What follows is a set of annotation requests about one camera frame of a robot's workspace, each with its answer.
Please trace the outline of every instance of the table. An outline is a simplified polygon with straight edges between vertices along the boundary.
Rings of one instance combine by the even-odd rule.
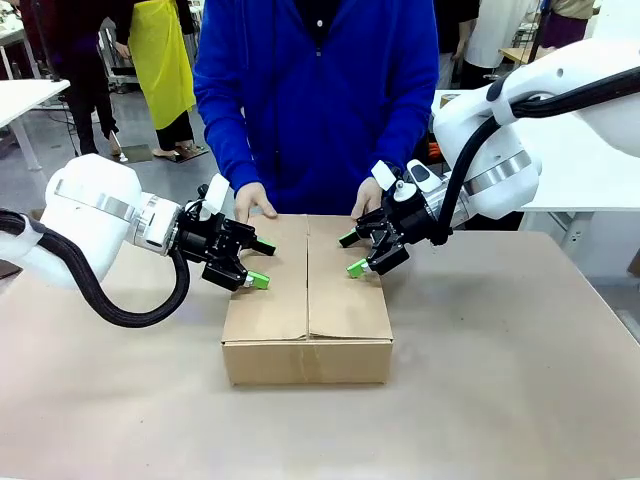
[[[38,172],[38,163],[20,116],[36,105],[69,87],[67,80],[4,80],[0,81],[0,127],[10,124],[29,170]]]
[[[531,56],[531,48],[523,48],[523,47],[509,47],[509,48],[501,48],[500,53],[507,57],[509,60],[517,63],[518,65],[527,65],[529,63],[529,57]],[[536,60],[544,57],[551,53],[550,50],[545,50],[544,48],[540,48],[538,53],[536,54]]]
[[[18,28],[9,31],[0,31],[0,55],[2,56],[2,63],[4,64],[4,68],[7,71],[7,78],[9,78],[9,80],[13,80],[13,72],[11,71],[11,64],[9,63],[9,59],[7,58],[5,47],[18,42],[22,42],[22,44],[24,45],[24,49],[27,52],[27,58],[29,59],[31,72],[33,72],[33,78],[39,79],[40,69],[38,68],[38,64],[33,56],[33,50],[31,49],[31,44],[29,43],[29,39],[27,38],[27,34],[24,28]]]
[[[638,476],[640,347],[551,239],[456,232],[411,254],[383,282],[391,380],[369,387],[231,387],[228,294],[201,268],[173,317],[142,330],[21,274],[0,297],[0,475]],[[154,308],[171,261],[125,245],[104,287]]]
[[[462,92],[438,90],[434,114],[443,94]],[[513,127],[529,155],[543,165],[535,198],[520,209],[522,229],[530,228],[535,215],[552,215],[565,229],[561,246],[571,254],[595,212],[640,211],[640,159],[611,148],[576,115],[522,119]]]

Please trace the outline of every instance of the floor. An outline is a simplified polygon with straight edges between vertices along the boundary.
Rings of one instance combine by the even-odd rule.
[[[148,144],[152,148],[155,147],[155,132],[142,94],[114,94],[112,100],[121,130],[121,144]],[[205,145],[202,120],[196,112],[192,112],[190,117],[196,142]],[[44,174],[49,177],[74,156],[65,115],[62,112],[32,111],[23,119]],[[94,130],[98,149],[107,155],[108,145],[100,134],[98,125],[94,125]],[[77,146],[77,137],[72,138]],[[211,153],[179,165],[164,160],[153,160],[133,164],[131,167],[138,173],[143,190],[181,204],[193,199],[196,196],[196,188],[202,183],[208,183],[218,171]],[[26,170],[24,159],[17,147],[7,156],[0,158],[0,206],[23,212],[43,208],[44,199],[39,190],[33,174]],[[232,197],[229,195],[224,212],[229,214],[231,207]],[[0,280],[0,294],[6,290],[10,281],[11,279]],[[596,289],[640,341],[640,324],[636,320],[640,320],[638,288],[596,286]]]

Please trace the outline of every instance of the beige table surface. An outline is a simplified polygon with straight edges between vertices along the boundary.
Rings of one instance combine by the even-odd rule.
[[[500,53],[507,57],[509,60],[513,60],[516,63],[520,63],[522,65],[526,65],[529,63],[529,57],[531,56],[531,48],[523,48],[523,47],[507,47],[501,48]],[[544,57],[551,53],[548,50],[541,48],[536,55],[536,60]]]
[[[105,288],[155,306],[171,270],[124,248]],[[388,385],[239,389],[216,287],[195,280],[172,318],[134,331],[23,274],[0,297],[0,476],[640,476],[640,348],[550,239],[456,233],[384,283]]]

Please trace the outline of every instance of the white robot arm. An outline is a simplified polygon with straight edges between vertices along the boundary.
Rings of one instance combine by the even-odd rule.
[[[533,200],[542,165],[511,127],[519,118],[575,111],[613,148],[640,157],[639,92],[640,43],[586,40],[463,93],[434,121],[450,177],[439,178],[416,160],[404,177],[382,162],[374,167],[386,191],[383,207],[340,240],[346,247],[373,239],[371,255],[349,273],[384,274],[409,258],[407,243],[441,245],[451,228],[476,214],[498,219]]]
[[[269,278],[247,271],[238,258],[251,248],[273,255],[253,227],[220,213],[229,184],[221,175],[198,189],[185,208],[142,191],[129,167],[86,155],[57,171],[47,186],[40,222],[0,209],[0,258],[35,271],[62,287],[79,288],[103,318],[125,327],[153,325],[173,313],[189,287],[187,261],[205,262],[203,278],[235,291],[266,288]],[[113,305],[100,282],[123,241],[170,256],[176,287],[152,312],[131,313]]]

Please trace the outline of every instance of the white shirt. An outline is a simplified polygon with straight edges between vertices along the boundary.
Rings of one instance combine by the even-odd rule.
[[[464,59],[476,67],[496,68],[500,65],[500,49],[511,46],[531,5],[531,0],[482,0]]]

